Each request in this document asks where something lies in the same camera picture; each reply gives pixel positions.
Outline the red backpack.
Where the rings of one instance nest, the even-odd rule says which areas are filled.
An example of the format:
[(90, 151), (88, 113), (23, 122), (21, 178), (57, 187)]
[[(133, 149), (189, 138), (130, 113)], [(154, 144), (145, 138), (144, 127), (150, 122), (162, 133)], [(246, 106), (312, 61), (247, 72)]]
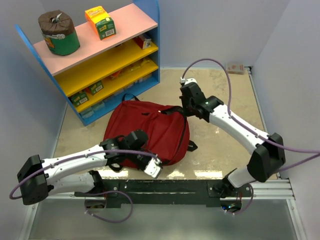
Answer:
[(157, 154), (162, 166), (174, 165), (198, 148), (190, 139), (189, 123), (181, 106), (141, 101), (125, 93), (111, 114), (103, 139), (121, 143), (131, 132), (138, 131), (143, 132), (141, 148)]

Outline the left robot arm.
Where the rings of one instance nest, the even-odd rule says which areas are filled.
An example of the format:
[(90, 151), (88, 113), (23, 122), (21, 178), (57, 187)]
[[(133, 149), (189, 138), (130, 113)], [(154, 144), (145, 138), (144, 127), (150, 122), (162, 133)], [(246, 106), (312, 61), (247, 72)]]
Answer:
[(156, 178), (161, 162), (156, 154), (146, 150), (147, 141), (147, 133), (138, 129), (66, 156), (30, 156), (17, 174), (19, 198), (28, 206), (67, 192), (99, 196), (105, 187), (95, 169), (120, 165), (126, 160)]

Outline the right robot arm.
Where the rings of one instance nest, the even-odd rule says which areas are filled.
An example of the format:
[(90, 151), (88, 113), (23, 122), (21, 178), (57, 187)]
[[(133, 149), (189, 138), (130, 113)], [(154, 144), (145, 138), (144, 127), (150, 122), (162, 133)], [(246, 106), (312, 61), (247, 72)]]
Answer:
[(284, 165), (283, 138), (279, 134), (270, 135), (253, 127), (233, 112), (228, 112), (227, 105), (219, 98), (205, 97), (194, 78), (182, 79), (180, 84), (184, 115), (195, 116), (221, 128), (251, 155), (245, 167), (234, 169), (215, 185), (215, 192), (222, 198), (235, 196), (248, 183), (266, 182)]

